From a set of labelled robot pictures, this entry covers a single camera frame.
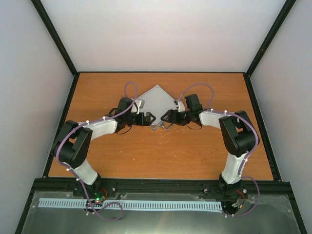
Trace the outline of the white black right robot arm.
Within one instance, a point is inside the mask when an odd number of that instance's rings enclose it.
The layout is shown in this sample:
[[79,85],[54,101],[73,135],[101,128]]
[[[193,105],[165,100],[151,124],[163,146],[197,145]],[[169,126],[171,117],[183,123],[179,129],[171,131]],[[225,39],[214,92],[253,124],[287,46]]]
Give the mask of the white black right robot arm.
[[198,126],[210,126],[221,130],[223,142],[228,152],[225,168],[219,176],[218,189],[222,196],[229,196],[241,186],[242,171],[250,154],[259,145],[259,136],[247,114],[203,109],[196,94],[185,97],[187,110],[180,101],[176,109],[168,110],[161,120],[184,126],[190,122]]

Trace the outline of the aluminium poker case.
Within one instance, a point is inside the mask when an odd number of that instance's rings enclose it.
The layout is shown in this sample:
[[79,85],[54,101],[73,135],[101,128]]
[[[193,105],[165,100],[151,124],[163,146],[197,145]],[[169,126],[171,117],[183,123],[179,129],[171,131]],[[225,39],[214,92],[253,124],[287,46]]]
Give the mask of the aluminium poker case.
[[144,100],[144,106],[140,109],[140,113],[145,115],[150,112],[156,117],[156,120],[149,126],[153,132],[155,132],[164,121],[161,121],[161,117],[168,111],[176,109],[174,99],[159,85],[154,86],[144,94],[138,97],[138,99]]

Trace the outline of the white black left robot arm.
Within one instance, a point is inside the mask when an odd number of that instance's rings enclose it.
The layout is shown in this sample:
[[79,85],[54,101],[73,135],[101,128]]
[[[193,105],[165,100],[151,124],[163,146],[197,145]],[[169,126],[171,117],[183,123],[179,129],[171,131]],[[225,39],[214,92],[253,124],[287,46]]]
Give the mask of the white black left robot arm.
[[104,135],[118,133],[126,126],[150,126],[156,117],[150,112],[139,111],[142,102],[123,97],[118,106],[102,118],[85,122],[68,120],[54,140],[52,155],[60,165],[83,181],[84,190],[90,196],[97,196],[101,192],[101,183],[97,181],[100,175],[86,159],[90,142]]

